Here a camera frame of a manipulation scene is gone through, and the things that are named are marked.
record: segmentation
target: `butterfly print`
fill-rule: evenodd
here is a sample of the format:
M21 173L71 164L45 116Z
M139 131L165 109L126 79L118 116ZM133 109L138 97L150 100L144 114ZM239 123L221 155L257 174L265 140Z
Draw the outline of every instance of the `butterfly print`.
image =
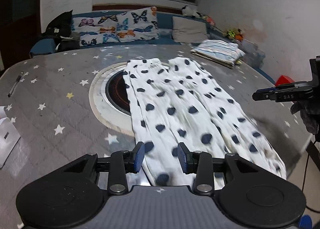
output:
M156 16L157 14L157 8L155 6L151 7L151 10L152 10L152 15L153 16Z
M147 10L144 10L140 16L137 15L135 12L131 12L131 15L135 24L138 23L140 19L142 19L144 22L148 21L148 18L146 17Z
M114 26L111 26L110 28L104 28L104 27L100 28L100 34L107 33L107 32L115 33L116 28Z
M97 32L80 32L79 34L80 34L80 36L85 36L85 35L94 36L94 35L98 35Z
M158 28L158 22L157 22L157 21L151 21L151 23L153 23L153 25L155 26L156 29L159 29L159 28Z
M103 44L107 43L109 38L113 38L115 40L118 40L118 37L114 33L105 33L103 34Z
M114 22L118 22L117 16L116 15L111 15L111 16L103 16L100 18L98 24L102 24L105 22L107 19L111 19Z
M90 43L86 42L85 40L81 40L81 44L83 46L95 45L95 44L97 44L97 39L96 38L92 39Z
M129 18L123 20L122 25L117 23L117 31L128 30Z
M150 25L150 26L147 26L146 28L135 28L133 31L140 32L140 33L151 32L152 28L153 28L153 26Z
M95 25L93 24L93 19L83 19L79 24L79 27L81 26L95 26Z
M117 33L117 35L120 38L125 38L126 36L136 36L136 34L133 32L133 30L128 30L126 33L120 32L120 33Z

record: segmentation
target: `yellow star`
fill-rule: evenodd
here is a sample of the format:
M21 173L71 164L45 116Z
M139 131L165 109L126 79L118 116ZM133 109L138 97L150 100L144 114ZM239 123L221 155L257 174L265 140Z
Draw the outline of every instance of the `yellow star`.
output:
M72 93L68 93L66 97L71 99L71 97L73 97L73 94Z

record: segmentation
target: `red object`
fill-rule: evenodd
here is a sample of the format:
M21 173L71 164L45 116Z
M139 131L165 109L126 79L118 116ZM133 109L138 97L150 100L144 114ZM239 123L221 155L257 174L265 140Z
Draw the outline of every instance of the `red object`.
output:
M291 82L294 82L294 80L292 80L289 76L281 75L278 81L276 82L276 86L279 86L281 84L291 83Z

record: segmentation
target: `metal screw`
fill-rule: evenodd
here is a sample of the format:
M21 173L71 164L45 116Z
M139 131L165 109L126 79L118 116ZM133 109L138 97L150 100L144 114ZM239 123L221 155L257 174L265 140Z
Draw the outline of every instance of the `metal screw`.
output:
M125 186L121 184L114 184L110 186L110 190L116 193L120 193L125 190Z
M209 192L212 190L212 186L210 185L207 185L207 184L201 184L201 185L198 185L197 186L197 189L200 191L200 192Z

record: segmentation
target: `round black pad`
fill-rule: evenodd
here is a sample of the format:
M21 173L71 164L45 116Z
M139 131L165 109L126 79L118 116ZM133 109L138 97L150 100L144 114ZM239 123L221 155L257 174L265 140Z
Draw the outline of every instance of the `round black pad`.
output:
M302 216L301 190L268 172L244 173L226 184L218 201L235 222L254 228L283 228Z
M17 210L25 224L34 228L67 228L94 217L103 204L97 185L77 173L43 177L17 195Z

